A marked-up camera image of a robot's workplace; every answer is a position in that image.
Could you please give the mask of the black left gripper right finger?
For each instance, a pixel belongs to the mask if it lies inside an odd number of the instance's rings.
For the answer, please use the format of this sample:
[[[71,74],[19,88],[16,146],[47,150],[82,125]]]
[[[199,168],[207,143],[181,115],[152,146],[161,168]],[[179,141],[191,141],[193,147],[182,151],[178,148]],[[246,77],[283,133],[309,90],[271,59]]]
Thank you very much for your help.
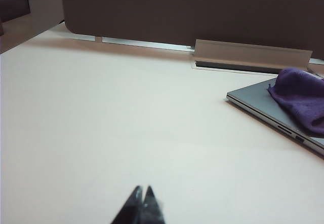
[[[163,212],[160,209],[152,187],[149,185],[140,208],[138,223],[165,224]]]

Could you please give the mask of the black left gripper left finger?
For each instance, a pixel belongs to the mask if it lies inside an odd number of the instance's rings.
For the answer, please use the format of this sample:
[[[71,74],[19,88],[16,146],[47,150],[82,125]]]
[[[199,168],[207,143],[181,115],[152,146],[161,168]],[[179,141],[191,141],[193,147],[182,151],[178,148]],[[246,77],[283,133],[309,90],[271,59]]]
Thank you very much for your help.
[[[111,223],[112,224],[139,223],[140,210],[142,207],[142,194],[143,194],[143,187],[139,185],[136,186]]]

